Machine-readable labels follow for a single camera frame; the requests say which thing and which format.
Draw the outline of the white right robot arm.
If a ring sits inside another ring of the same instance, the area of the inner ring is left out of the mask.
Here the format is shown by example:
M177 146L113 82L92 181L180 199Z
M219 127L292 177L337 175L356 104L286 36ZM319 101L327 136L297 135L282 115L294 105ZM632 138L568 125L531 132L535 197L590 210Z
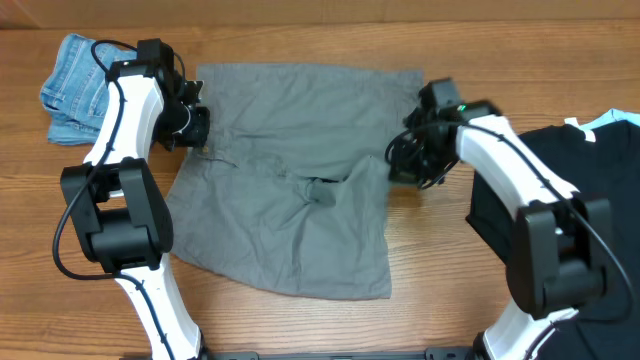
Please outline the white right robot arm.
M427 350L432 359L535 359L580 311L608 292L617 260L610 206L554 173L491 103L419 105L384 157L392 180L428 188L458 162L472 166L507 212L511 299L469 347Z

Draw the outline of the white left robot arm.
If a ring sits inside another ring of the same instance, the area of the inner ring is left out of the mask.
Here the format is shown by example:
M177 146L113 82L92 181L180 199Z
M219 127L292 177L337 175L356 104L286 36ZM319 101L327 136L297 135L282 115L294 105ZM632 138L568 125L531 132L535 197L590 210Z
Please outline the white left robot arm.
M133 60L105 67L109 105L97 141L82 164L66 167L60 186L67 204L52 255L58 270L66 223L74 226L84 256L101 266L90 280L113 280L126 293L147 334L153 359L205 359L199 326L190 317L171 263L169 208L148 166L154 144L173 151L205 146L210 112L200 103L200 81L160 39L141 40Z

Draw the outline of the light blue garment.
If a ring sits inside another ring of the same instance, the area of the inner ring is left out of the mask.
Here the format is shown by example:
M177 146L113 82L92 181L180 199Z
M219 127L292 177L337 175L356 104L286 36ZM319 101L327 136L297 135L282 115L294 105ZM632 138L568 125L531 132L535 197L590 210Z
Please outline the light blue garment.
M579 128L583 131L591 131L596 128L619 121L626 121L633 125L640 126L640 115L638 113L611 108L595 120L580 125Z

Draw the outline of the grey shorts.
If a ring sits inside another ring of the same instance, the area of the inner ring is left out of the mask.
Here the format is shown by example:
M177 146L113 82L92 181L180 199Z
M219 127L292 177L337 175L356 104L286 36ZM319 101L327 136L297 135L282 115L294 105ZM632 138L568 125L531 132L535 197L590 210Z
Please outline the grey shorts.
M423 73L206 64L197 75L211 129L167 197L174 254L286 295L390 297L384 152Z

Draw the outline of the folded blue denim jeans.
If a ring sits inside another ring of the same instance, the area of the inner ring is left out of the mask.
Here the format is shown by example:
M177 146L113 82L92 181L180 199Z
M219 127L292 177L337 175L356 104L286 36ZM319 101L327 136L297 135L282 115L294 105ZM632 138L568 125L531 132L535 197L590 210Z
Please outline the folded blue denim jeans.
M40 101L51 117L48 141L58 145L91 144L97 140L109 93L105 73L95 60L110 66L132 60L135 52L100 44L78 34L67 35L58 50L54 70L40 90Z

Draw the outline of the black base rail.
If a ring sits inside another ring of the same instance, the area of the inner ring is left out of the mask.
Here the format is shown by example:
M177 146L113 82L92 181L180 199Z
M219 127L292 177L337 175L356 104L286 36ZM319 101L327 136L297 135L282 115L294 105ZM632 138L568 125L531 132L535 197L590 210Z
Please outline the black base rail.
M205 351L201 359L207 360L474 360L470 347L431 347L409 352L343 352L297 353L265 355L257 352Z

